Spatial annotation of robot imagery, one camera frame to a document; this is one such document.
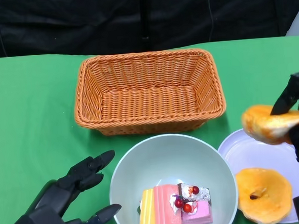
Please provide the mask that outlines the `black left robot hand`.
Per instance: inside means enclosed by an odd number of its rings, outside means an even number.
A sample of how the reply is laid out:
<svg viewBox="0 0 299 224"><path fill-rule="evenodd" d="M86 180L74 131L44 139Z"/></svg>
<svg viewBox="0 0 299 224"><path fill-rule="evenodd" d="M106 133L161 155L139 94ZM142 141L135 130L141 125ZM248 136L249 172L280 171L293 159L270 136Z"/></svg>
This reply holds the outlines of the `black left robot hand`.
<svg viewBox="0 0 299 224"><path fill-rule="evenodd" d="M68 173L58 179L51 180L39 192L27 212L41 206L51 207L63 217L70 204L78 195L98 185L104 178L100 170L104 169L114 158L115 151L106 151L96 158L87 157L70 168ZM66 224L106 224L121 210L121 205L112 204L99 210L88 221L74 219Z"/></svg>

